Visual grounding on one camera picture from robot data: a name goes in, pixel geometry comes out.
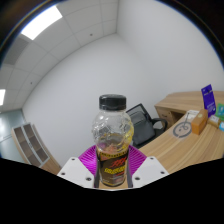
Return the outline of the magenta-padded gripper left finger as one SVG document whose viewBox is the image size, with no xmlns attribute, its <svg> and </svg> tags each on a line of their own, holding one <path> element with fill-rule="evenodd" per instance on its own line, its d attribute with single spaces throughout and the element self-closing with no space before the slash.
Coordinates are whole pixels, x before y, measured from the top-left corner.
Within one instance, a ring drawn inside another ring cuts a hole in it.
<svg viewBox="0 0 224 224">
<path fill-rule="evenodd" d="M 58 176 L 84 188 L 99 187 L 96 147 L 92 146 L 79 157 L 71 157 Z"/>
</svg>

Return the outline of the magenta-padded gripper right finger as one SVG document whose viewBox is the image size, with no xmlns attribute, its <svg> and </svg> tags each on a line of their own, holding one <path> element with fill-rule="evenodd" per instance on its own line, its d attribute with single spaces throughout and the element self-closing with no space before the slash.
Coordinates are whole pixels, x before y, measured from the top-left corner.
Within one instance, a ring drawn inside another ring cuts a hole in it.
<svg viewBox="0 0 224 224">
<path fill-rule="evenodd" d="M 168 171 L 154 157 L 147 157 L 133 146 L 129 147 L 127 183 L 140 188 L 168 175 Z"/>
</svg>

